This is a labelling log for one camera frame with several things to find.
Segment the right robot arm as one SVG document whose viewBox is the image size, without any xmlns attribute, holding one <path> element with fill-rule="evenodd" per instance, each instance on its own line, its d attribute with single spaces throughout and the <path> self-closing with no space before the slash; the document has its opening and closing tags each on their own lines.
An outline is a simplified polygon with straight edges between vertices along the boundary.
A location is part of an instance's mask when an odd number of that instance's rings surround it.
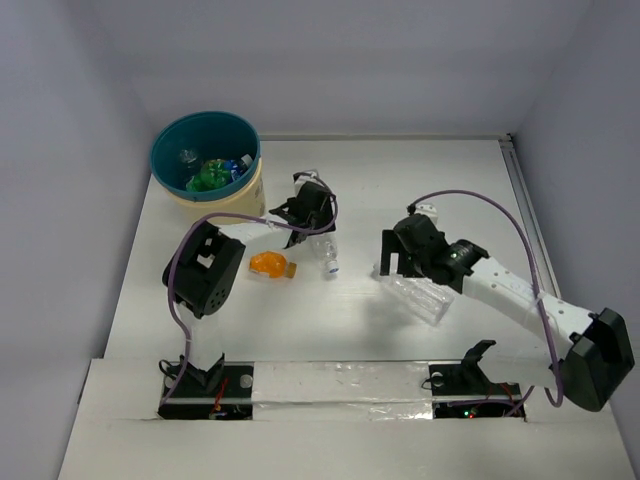
<svg viewBox="0 0 640 480">
<path fill-rule="evenodd" d="M 390 273 L 391 257 L 405 278 L 428 279 L 504 315 L 554 350 L 546 360 L 484 355 L 494 346 L 479 342 L 460 368 L 462 384 L 482 392 L 494 382 L 514 381 L 555 388 L 576 406 L 599 412 L 635 366 L 624 318 L 605 308 L 577 307 L 510 272 L 468 240 L 448 243 L 423 214 L 414 213 L 382 233 L 380 273 Z"/>
</svg>

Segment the green plastic soda bottle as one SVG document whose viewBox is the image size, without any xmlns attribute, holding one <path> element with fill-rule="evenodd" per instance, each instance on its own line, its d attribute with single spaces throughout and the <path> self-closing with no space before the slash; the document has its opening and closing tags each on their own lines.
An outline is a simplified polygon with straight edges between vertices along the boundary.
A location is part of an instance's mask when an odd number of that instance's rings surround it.
<svg viewBox="0 0 640 480">
<path fill-rule="evenodd" d="M 208 160 L 186 183 L 186 189 L 190 192 L 206 192 L 221 189 L 233 182 L 232 171 L 233 163 L 230 160 Z"/>
</svg>

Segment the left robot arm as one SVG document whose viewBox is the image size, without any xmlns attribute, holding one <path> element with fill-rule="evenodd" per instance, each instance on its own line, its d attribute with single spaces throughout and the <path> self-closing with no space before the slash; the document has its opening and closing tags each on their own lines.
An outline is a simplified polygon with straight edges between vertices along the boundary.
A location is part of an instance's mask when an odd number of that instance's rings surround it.
<svg viewBox="0 0 640 480">
<path fill-rule="evenodd" d="M 171 381 L 166 397 L 179 388 L 201 395 L 219 389 L 225 365 L 195 362 L 193 323 L 217 313 L 228 300 L 243 259 L 280 251 L 336 230 L 336 195 L 318 177 L 298 178 L 294 196 L 262 216 L 213 212 L 196 220 L 180 241 L 162 277 L 170 314 L 184 334 L 184 353 L 163 370 Z"/>
</svg>

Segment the clear bottle white cap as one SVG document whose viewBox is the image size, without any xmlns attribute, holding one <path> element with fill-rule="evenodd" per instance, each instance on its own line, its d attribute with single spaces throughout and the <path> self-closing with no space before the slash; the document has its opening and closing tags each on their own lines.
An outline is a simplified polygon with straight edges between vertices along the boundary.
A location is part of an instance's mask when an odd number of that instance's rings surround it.
<svg viewBox="0 0 640 480">
<path fill-rule="evenodd" d="M 382 286 L 387 296 L 396 299 L 402 310 L 431 326 L 439 324 L 455 299 L 453 293 L 426 278 L 382 275 L 377 269 L 373 271 L 372 278 Z"/>
</svg>

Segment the clear crushed plastic bottle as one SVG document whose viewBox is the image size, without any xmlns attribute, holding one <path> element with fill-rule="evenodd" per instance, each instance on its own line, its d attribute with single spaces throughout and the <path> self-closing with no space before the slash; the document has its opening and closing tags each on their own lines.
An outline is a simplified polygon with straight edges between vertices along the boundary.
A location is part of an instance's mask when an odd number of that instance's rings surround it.
<svg viewBox="0 0 640 480">
<path fill-rule="evenodd" d="M 339 270 L 338 244 L 333 232 L 314 235 L 310 238 L 314 256 L 321 267 L 323 277 L 334 279 Z"/>
</svg>

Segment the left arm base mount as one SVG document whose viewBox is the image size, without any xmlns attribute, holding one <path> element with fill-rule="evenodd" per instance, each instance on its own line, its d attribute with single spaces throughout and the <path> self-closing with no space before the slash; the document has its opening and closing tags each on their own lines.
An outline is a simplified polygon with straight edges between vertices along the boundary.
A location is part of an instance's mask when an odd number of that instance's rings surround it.
<svg viewBox="0 0 640 480">
<path fill-rule="evenodd" d="M 251 420 L 253 363 L 226 363 L 208 371 L 189 366 L 158 407 L 165 420 Z"/>
</svg>

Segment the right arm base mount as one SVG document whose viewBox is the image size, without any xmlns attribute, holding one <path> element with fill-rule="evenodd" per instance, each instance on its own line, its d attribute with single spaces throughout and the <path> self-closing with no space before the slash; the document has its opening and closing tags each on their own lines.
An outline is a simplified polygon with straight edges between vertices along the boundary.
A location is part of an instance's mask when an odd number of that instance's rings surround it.
<svg viewBox="0 0 640 480">
<path fill-rule="evenodd" d="M 518 384 L 493 383 L 461 363 L 430 365 L 421 388 L 431 394 L 435 419 L 505 418 L 522 400 Z"/>
</svg>

